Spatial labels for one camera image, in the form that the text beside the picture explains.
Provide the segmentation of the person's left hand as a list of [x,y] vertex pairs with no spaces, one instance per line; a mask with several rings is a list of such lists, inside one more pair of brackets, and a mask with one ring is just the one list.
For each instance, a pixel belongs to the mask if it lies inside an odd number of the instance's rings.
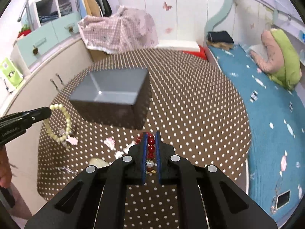
[[12,172],[9,165],[9,160],[6,152],[6,147],[3,146],[0,152],[0,185],[2,188],[9,188],[12,179]]

